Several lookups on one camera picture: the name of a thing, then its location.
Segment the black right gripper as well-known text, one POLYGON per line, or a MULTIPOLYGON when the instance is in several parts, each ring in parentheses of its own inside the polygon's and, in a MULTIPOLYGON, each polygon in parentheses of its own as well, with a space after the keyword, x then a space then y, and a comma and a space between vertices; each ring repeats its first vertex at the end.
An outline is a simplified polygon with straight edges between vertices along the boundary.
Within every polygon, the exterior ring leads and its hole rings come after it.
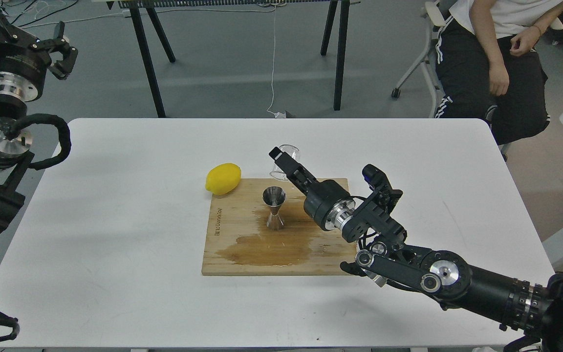
POLYGON ((292 158, 289 161, 292 165, 286 170, 288 182, 305 195, 303 209, 306 214, 322 230, 333 230, 342 225, 344 221, 339 219, 340 215, 347 213, 350 216, 355 209, 353 197, 333 179, 319 182, 301 163, 292 158))

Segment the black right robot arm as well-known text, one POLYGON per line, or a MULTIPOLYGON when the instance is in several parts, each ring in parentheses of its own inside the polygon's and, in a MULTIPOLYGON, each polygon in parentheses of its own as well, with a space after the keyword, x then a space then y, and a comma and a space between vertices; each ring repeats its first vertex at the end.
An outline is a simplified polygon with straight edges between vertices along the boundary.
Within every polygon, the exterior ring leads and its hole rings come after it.
POLYGON ((466 309, 499 323, 501 330, 523 330, 505 352, 540 343, 541 352, 563 352, 563 272, 546 286, 469 265, 449 250, 407 245, 407 232, 391 211, 402 191, 386 174, 368 164, 362 174, 371 194, 355 205, 354 197, 331 179, 317 180, 301 163, 275 147, 270 152, 286 178, 306 196, 304 211, 322 230, 338 229, 355 242, 355 259, 342 262, 346 273, 368 277, 378 285, 418 292, 443 310, 466 309))

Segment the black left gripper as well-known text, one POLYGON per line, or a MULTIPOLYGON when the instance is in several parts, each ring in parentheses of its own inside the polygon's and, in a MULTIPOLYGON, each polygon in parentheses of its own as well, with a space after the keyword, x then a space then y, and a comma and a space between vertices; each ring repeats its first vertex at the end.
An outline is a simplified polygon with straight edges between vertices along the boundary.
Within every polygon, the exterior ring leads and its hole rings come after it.
POLYGON ((47 69, 65 80, 74 68, 78 50, 65 38, 65 23, 58 22, 54 38, 36 40, 22 29, 12 25, 0 11, 0 78, 19 78, 23 102, 33 102, 44 91, 47 69))

